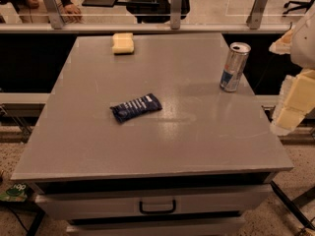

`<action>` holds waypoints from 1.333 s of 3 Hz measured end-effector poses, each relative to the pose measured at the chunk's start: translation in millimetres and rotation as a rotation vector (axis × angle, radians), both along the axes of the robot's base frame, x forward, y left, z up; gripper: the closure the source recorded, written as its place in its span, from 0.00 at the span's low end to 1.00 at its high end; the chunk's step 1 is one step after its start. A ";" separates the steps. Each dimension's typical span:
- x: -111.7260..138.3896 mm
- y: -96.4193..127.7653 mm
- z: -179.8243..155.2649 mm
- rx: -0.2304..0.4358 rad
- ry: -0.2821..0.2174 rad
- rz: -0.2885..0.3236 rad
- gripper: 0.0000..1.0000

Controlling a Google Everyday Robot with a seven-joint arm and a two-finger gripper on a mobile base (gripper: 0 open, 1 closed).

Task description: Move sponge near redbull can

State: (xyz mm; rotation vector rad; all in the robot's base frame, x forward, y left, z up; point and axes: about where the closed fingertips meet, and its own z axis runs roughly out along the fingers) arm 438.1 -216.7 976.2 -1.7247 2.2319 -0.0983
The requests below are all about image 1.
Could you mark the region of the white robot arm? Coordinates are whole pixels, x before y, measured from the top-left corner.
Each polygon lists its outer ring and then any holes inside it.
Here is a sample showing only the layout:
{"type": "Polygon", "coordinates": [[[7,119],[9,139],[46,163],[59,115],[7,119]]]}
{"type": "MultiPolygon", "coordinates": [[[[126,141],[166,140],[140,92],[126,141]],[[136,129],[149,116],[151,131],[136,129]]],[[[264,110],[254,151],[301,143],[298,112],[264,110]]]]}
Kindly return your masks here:
{"type": "Polygon", "coordinates": [[[284,78],[272,116],[271,131],[286,136],[315,108],[315,5],[269,51],[289,54],[290,61],[302,68],[296,76],[284,78]]]}

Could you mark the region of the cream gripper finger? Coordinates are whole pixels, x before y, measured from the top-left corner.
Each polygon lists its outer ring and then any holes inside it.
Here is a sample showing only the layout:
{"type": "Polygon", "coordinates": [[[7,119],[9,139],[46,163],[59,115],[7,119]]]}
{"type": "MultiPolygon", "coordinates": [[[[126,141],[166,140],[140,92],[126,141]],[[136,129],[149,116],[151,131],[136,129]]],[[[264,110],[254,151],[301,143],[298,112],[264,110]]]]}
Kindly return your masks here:
{"type": "Polygon", "coordinates": [[[274,54],[285,55],[290,53],[293,29],[288,30],[281,38],[276,40],[269,47],[274,54]]]}
{"type": "Polygon", "coordinates": [[[271,131],[278,136],[288,135],[314,108],[315,71],[303,69],[295,77],[286,76],[272,116],[271,131]]]}

